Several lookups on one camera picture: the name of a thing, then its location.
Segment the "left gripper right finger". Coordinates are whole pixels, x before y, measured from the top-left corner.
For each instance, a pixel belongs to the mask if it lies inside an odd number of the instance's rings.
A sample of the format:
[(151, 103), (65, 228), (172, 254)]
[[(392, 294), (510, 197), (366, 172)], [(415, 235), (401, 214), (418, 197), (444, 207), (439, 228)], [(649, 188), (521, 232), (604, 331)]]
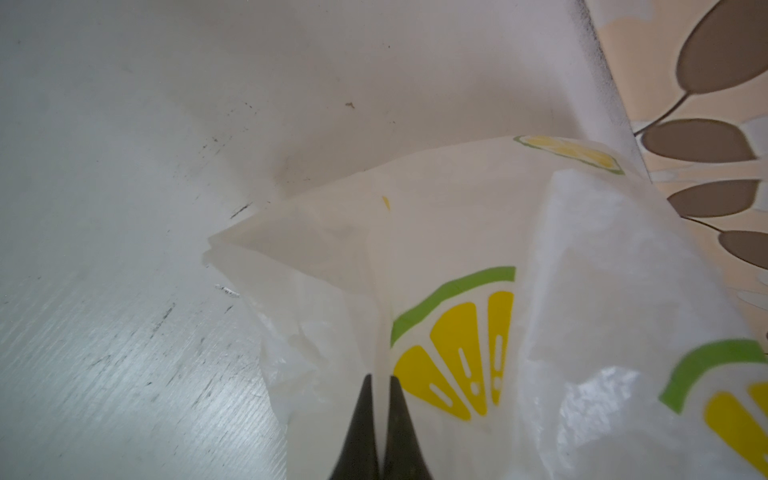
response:
[(400, 381), (390, 377), (384, 480), (431, 480)]

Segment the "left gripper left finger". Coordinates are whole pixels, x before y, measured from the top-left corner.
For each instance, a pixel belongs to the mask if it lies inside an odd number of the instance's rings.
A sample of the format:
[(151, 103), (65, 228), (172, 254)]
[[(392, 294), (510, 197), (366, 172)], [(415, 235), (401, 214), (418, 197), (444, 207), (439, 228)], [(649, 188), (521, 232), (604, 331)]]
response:
[(376, 448), (372, 375), (364, 377), (338, 460), (330, 480), (379, 478)]

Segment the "white plastic bag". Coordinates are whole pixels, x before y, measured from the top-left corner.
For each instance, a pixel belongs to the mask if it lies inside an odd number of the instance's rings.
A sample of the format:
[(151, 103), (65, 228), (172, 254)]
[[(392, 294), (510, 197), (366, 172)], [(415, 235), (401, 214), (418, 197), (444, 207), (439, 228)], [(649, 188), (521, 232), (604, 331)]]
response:
[(328, 479), (372, 375), (433, 479), (763, 479), (767, 356), (672, 207), (600, 145), (424, 151), (214, 235), (287, 475)]

